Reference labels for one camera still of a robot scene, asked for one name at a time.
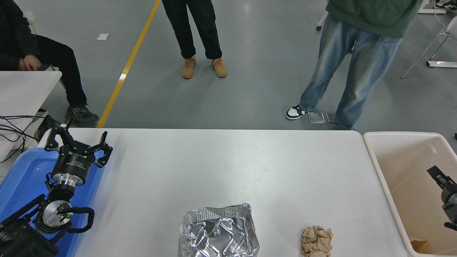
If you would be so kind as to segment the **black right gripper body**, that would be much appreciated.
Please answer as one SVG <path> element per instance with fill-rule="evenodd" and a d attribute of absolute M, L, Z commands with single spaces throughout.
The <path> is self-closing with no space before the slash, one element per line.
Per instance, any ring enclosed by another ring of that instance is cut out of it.
<path fill-rule="evenodd" d="M 443 210 L 446 214 L 457 213 L 457 193 L 443 192 Z"/>

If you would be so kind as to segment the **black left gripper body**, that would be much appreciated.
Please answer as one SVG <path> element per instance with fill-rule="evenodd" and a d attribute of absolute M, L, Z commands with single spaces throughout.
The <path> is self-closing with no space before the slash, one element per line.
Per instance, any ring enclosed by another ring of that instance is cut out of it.
<path fill-rule="evenodd" d="M 69 174 L 80 179 L 86 179 L 94 161 L 94 153 L 60 152 L 52 170 L 52 178 L 57 179 L 61 175 Z"/>

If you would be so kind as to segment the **person's right hand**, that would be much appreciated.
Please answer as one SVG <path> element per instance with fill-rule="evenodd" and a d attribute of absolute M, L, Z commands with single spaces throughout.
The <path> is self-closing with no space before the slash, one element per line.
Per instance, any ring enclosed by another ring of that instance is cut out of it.
<path fill-rule="evenodd" d="M 19 61 L 19 71 L 39 71 L 42 64 L 34 54 L 28 54 Z"/>

